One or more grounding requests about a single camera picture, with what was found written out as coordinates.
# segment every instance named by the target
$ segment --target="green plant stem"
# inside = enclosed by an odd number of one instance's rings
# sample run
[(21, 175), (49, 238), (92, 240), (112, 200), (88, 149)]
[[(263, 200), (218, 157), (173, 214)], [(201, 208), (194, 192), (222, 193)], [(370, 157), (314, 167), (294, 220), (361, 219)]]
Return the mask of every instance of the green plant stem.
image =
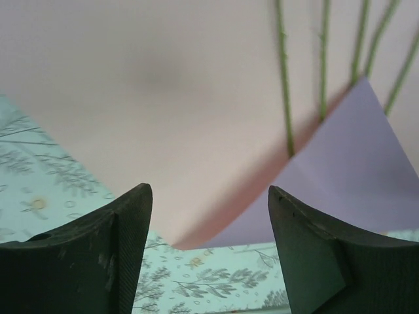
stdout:
[(419, 28), (416, 31), (416, 35), (414, 36), (413, 43), (410, 46), (410, 50), (405, 60), (405, 63), (403, 64), (403, 67), (401, 68), (401, 71), (399, 72), (399, 75), (397, 76), (397, 80), (395, 81), (395, 84), (390, 92), (390, 96), (388, 98), (387, 104), (384, 106), (384, 113), (386, 114), (386, 116), (388, 116), (393, 109), (395, 100), (397, 96), (399, 95), (401, 87), (406, 79), (407, 73), (409, 73), (412, 67), (413, 61), (416, 55), (418, 54), (418, 49), (419, 49)]
[(400, 0), (391, 0), (389, 5), (387, 6), (386, 12), (384, 13), (380, 24), (374, 34), (373, 41), (371, 42), (371, 47), (369, 50), (369, 56), (367, 61), (367, 66), (365, 67), (365, 75), (369, 78), (371, 77), (371, 73), (373, 71), (373, 64), (377, 52), (378, 45), (380, 44), (381, 38), (386, 30), (390, 20), (392, 19), (397, 6), (400, 4)]
[(327, 44), (329, 42), (330, 0), (323, 0), (323, 22), (320, 35), (320, 122), (327, 113)]
[(277, 0), (278, 9), (278, 36), (279, 36), (279, 51), (280, 51), (280, 65), (281, 65), (281, 83), (282, 83), (282, 97), (285, 111), (285, 127), (287, 130), (287, 148), (289, 157), (294, 156), (294, 138), (291, 120), (291, 104), (289, 100), (289, 84), (288, 84), (288, 70), (287, 70), (287, 54), (285, 49), (285, 29), (283, 26), (282, 16), (282, 0)]
[(370, 6), (371, 6), (371, 0), (363, 0), (361, 19), (359, 20), (358, 35), (356, 39), (355, 55), (354, 55), (354, 60), (352, 62), (352, 77), (351, 77), (352, 85), (354, 85), (356, 81), (358, 80), (359, 58), (361, 56), (362, 46), (364, 42), (365, 29), (367, 25)]

